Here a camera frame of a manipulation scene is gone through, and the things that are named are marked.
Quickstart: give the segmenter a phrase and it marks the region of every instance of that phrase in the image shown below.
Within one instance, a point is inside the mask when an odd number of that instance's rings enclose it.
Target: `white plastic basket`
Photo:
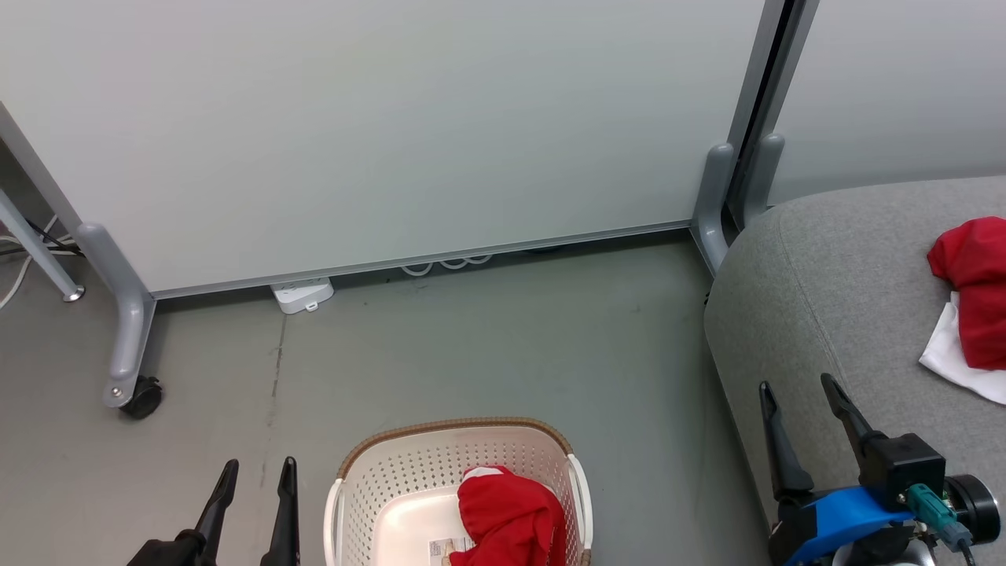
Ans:
[[[531,419],[462,419],[392,430],[342,462],[325,505],[327,566],[430,566],[433,541],[463,538],[458,487],[465,470],[503,465],[541,483],[565,512],[565,566],[588,566],[591,492],[572,448]]]

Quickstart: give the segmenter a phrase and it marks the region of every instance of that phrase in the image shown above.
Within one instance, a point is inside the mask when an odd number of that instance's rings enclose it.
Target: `concrete floor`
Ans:
[[[101,280],[66,258],[88,295],[63,305],[32,267],[0,312],[4,561],[125,564],[146,539],[194,525],[237,458],[219,563],[258,564],[293,455],[302,563],[322,565],[325,496],[357,442],[514,415],[572,443],[594,499],[595,564],[766,564],[702,336],[709,276],[680,235],[626,245],[346,277],[317,313],[291,317],[262,290],[164,303],[144,373],[166,398],[141,422],[101,404],[116,322]],[[0,294],[18,265],[0,262]]]

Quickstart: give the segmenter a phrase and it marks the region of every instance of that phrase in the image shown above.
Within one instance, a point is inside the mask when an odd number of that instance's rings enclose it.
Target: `floor crack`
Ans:
[[[269,411],[266,412],[266,429],[268,434],[266,436],[266,451],[263,455],[262,461],[262,474],[259,478],[260,489],[266,486],[266,467],[269,463],[269,448],[273,444],[273,428],[276,424],[276,415],[279,412],[277,393],[280,389],[280,368],[283,364],[283,343],[287,338],[287,319],[289,319],[288,316],[283,316],[283,327],[280,329],[280,346],[276,347],[276,374],[273,376],[273,394],[269,399]]]

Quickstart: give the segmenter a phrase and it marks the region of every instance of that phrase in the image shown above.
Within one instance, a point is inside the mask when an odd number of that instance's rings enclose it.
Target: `metal table leg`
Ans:
[[[0,188],[0,222],[3,222],[7,229],[14,234],[14,237],[21,241],[21,245],[31,254],[31,258],[42,267],[55,287],[62,292],[63,302],[72,303],[83,297],[83,288],[77,286],[62,265],[56,261],[55,256],[49,252],[49,248],[38,238],[28,222],[24,221],[24,216],[17,211],[3,188]]]

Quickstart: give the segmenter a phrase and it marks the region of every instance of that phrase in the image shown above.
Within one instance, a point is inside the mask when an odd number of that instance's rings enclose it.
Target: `caster wheel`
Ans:
[[[164,397],[164,388],[157,378],[147,378],[140,376],[136,379],[136,389],[133,390],[133,399],[129,403],[119,408],[129,418],[141,420],[150,416],[161,404]]]

